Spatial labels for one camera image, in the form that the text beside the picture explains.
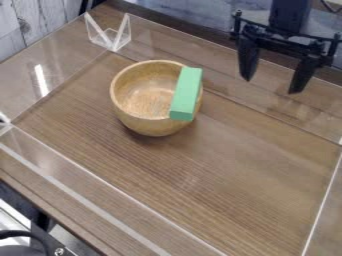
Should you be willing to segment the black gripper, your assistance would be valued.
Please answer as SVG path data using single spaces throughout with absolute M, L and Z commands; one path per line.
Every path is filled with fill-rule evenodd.
M 231 38 L 237 45 L 239 73 L 252 79 L 261 49 L 299 60 L 288 94 L 300 93 L 322 66 L 330 66 L 342 43 L 342 29 L 319 24 L 312 0 L 271 0 L 267 11 L 236 10 Z

